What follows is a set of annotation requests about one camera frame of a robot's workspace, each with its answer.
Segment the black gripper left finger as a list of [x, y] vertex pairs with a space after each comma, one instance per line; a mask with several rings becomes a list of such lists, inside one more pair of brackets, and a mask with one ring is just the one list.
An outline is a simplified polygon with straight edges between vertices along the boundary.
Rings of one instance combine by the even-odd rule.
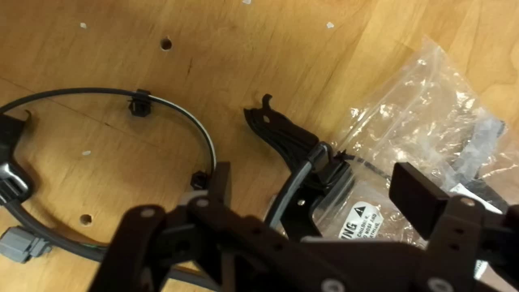
[[88, 292], [161, 292], [173, 268], [194, 262], [220, 292], [255, 292], [252, 267], [239, 251], [229, 208], [231, 165], [220, 163], [207, 195], [168, 213], [156, 205], [129, 210]]

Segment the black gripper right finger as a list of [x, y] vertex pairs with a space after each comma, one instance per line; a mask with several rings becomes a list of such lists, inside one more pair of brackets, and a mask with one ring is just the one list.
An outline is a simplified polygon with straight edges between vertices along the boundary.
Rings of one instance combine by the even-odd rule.
[[474, 199], [448, 195], [409, 163], [395, 165], [390, 199], [429, 243], [416, 277], [419, 291], [497, 292], [476, 280], [479, 260], [519, 288], [518, 205], [492, 213]]

